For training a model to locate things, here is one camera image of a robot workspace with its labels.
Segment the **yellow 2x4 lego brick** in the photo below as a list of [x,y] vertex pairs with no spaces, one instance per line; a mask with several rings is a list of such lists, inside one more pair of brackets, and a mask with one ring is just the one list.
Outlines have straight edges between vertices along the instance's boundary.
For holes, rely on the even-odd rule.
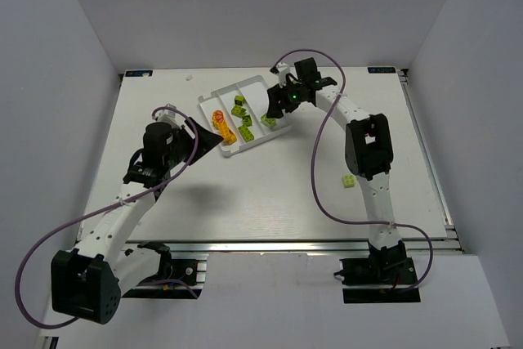
[[225,144],[232,145],[237,141],[236,135],[231,131],[228,123],[225,120],[216,122],[216,128],[221,134]]

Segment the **green 2x4 lego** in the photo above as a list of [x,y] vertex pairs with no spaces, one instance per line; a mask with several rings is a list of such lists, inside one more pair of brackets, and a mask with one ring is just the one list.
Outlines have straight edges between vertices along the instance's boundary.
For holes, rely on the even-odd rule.
[[277,124],[276,119],[270,119],[266,116],[266,114],[263,114],[261,116],[260,120],[261,120],[261,123],[268,128],[274,128]]

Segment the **yellow round butterfly lego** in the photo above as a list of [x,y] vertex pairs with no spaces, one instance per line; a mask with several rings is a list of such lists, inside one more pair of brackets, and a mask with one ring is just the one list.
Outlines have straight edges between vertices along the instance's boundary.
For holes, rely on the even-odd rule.
[[221,125],[226,124],[225,116],[221,110],[215,110],[212,113],[212,124],[215,128],[219,128]]

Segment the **green 2x2 lego upturned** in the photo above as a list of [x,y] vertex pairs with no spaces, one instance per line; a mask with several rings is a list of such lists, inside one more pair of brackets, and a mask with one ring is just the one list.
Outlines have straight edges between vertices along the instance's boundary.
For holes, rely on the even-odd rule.
[[251,127],[253,125],[253,120],[250,115],[245,115],[242,117],[243,125]]

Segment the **green 2x4 lego brick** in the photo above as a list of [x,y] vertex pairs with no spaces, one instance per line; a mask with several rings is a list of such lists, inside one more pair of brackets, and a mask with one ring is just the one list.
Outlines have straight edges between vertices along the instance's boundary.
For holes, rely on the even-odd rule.
[[255,139],[254,134],[247,125],[241,125],[238,127],[238,131],[245,143],[249,143]]

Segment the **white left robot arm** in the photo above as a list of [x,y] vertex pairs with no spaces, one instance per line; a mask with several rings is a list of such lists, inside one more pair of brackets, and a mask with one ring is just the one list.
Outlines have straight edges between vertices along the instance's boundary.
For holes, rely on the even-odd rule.
[[166,244],[146,241],[125,249],[128,237],[152,209],[171,171],[192,164],[220,145],[222,136],[193,119],[179,126],[169,117],[145,128],[142,147],[130,159],[116,206],[69,251],[51,260],[51,305],[54,311],[108,323],[121,297],[146,281],[169,281],[172,256]]

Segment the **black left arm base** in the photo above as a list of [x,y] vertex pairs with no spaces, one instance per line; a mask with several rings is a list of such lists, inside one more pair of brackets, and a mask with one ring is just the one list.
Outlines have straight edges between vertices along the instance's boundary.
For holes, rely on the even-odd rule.
[[123,298],[196,300],[203,291],[207,261],[203,255],[173,252],[166,244],[144,242],[124,251],[121,262],[145,253],[151,260],[145,268],[152,275],[142,278]]

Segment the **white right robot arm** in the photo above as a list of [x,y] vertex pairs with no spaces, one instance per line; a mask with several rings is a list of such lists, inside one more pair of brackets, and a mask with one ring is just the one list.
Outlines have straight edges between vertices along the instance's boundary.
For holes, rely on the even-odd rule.
[[369,226],[369,251],[381,257],[404,256],[405,244],[401,239],[393,213],[389,174],[393,161],[391,134],[384,114],[371,114],[361,109],[342,86],[323,77],[313,58],[298,61],[293,74],[289,65],[279,62],[270,72],[278,83],[267,90],[269,105],[266,117],[281,119],[296,110],[302,103],[311,103],[325,112],[345,132],[345,161],[355,176],[366,209],[366,221],[352,221],[354,226]]

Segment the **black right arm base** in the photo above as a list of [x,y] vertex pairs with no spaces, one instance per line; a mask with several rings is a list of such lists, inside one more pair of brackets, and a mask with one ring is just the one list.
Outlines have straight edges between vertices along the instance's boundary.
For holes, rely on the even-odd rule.
[[392,248],[369,247],[369,255],[344,258],[333,277],[342,282],[346,304],[420,303],[413,259],[407,256],[403,241]]

